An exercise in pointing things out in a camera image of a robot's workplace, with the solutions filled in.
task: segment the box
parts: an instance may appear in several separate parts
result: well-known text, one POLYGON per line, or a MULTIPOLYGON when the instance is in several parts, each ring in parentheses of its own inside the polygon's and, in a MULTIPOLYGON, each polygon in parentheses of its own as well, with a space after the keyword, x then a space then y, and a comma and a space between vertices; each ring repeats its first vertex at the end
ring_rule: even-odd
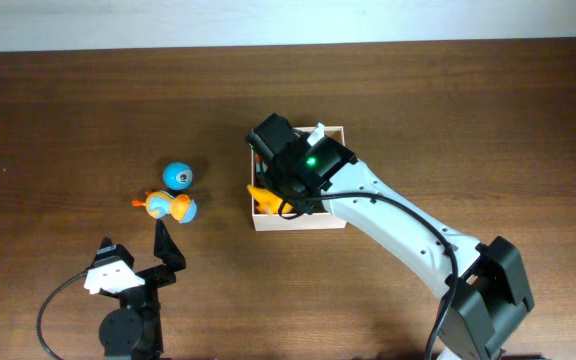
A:
MULTIPOLYGON (((301 127, 296 129, 304 132, 312 132, 315 128, 301 127)), ((341 144, 346 145, 343 126, 326 126, 324 133, 341 144)), ((250 151, 250 176, 250 183, 254 186, 259 186, 255 176, 255 153, 253 151, 250 151)), ((312 215, 304 214, 293 220, 283 219, 279 215, 263 214, 255 209, 255 199, 253 199, 252 196, 250 197, 250 209, 252 222, 255 224, 256 231, 343 229, 346 227, 346 221, 334 217, 327 212, 313 213, 312 215)))

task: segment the toy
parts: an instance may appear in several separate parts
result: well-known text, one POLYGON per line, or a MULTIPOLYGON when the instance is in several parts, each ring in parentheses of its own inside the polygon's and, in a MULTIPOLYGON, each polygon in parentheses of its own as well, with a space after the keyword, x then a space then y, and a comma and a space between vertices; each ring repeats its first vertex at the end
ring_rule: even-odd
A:
MULTIPOLYGON (((247 188, 250 195, 259 203, 256 208, 260 213, 275 215, 279 212, 279 207, 283 201, 281 198, 266 189, 261 189, 252 185, 248 185, 247 188)), ((291 210, 292 205, 286 203, 282 212, 289 213, 291 210)))
POLYGON ((144 206, 155 219, 170 214, 179 223, 185 224, 197 215, 197 203, 186 194, 173 197, 165 191, 155 191, 147 192, 146 195, 146 201, 133 200, 132 206, 144 206))
POLYGON ((184 190, 192 184, 192 170, 182 162, 170 163, 164 169, 164 183, 171 190, 184 190))

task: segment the wooden table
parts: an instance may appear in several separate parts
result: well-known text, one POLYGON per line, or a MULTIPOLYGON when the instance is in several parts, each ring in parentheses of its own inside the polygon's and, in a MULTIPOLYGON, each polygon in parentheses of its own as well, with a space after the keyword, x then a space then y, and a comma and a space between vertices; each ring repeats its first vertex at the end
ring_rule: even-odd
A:
MULTIPOLYGON (((516 244, 537 305, 506 348, 576 359, 576 39, 0 54, 0 359, 47 358, 39 305, 103 236, 136 269, 158 262, 130 200, 172 160, 193 166, 199 214, 166 219, 188 259, 160 291, 167 357, 420 354, 437 301, 375 241, 254 231, 244 136, 272 112, 343 125, 421 208, 516 244)), ((63 357, 98 359, 117 303, 82 285, 44 331, 63 357)))

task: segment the white backdrop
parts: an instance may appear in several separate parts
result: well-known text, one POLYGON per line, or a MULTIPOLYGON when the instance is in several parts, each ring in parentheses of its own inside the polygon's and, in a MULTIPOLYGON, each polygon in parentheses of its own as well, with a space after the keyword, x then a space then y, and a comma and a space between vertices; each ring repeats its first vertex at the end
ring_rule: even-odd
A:
POLYGON ((576 0, 0 0, 0 51, 576 36, 576 0))

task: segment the black cable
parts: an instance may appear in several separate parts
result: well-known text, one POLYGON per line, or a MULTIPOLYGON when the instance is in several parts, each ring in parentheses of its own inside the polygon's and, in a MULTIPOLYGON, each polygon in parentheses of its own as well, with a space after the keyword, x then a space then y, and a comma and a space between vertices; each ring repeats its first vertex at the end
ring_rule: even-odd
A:
POLYGON ((61 290, 67 288, 69 285, 71 285, 72 283, 74 283, 75 281, 81 279, 82 277, 85 277, 86 274, 88 274, 88 269, 80 272, 79 274, 73 276, 72 278, 70 278, 68 281, 66 281, 65 283, 61 284, 58 288, 55 289, 55 291, 53 291, 50 296, 48 296, 48 298, 46 298, 46 300, 44 301, 43 304, 41 304, 41 308, 39 309, 39 314, 37 315, 37 338, 39 338, 39 343, 41 344, 41 346, 44 348, 44 350, 46 350, 46 352, 48 353, 48 355, 50 355, 50 357, 52 357, 53 359, 56 360, 63 360, 62 358, 60 358, 57 354, 55 354, 54 351, 52 351, 52 349, 50 348, 50 346, 48 346, 48 344, 46 344, 46 340, 44 340, 43 335, 41 334, 41 317, 44 315, 44 311, 46 310, 46 307, 48 306, 48 304, 50 303, 50 301, 52 300, 52 298, 55 297, 55 295, 57 295, 59 292, 61 292, 61 290))
POLYGON ((426 219, 424 219, 421 215, 414 212, 412 209, 408 208, 406 205, 383 196, 381 194, 371 194, 366 192, 346 192, 340 194, 328 194, 328 195, 321 195, 321 196, 304 196, 304 197, 290 197, 285 196, 281 192, 276 191, 275 189, 268 186, 268 190, 270 190, 273 194, 280 197, 284 202, 299 202, 299 201, 325 201, 325 200, 335 200, 335 199, 345 199, 345 198, 353 198, 353 197, 361 197, 361 198, 369 198, 371 201, 383 201, 387 204, 390 204, 406 214, 410 215, 413 219, 417 220, 421 225, 423 225, 426 229, 428 229, 439 242, 444 246, 446 255, 450 258, 450 265, 452 268, 452 274, 449 277, 450 283, 448 284, 448 292, 443 296, 443 306, 439 309, 437 313, 437 318, 435 319, 435 324, 430 331, 430 335, 428 336, 428 340, 426 342, 426 349, 425 349, 425 359, 431 360, 432 359, 432 348, 439 336, 439 329, 443 324, 444 320, 446 319, 446 315, 448 314, 448 310, 452 305, 452 302, 455 299, 455 294, 457 293, 457 284, 459 281, 459 267, 457 265, 457 257, 455 256, 455 251, 452 248, 452 244, 446 240, 446 238, 437 230, 432 224, 430 224, 426 219))

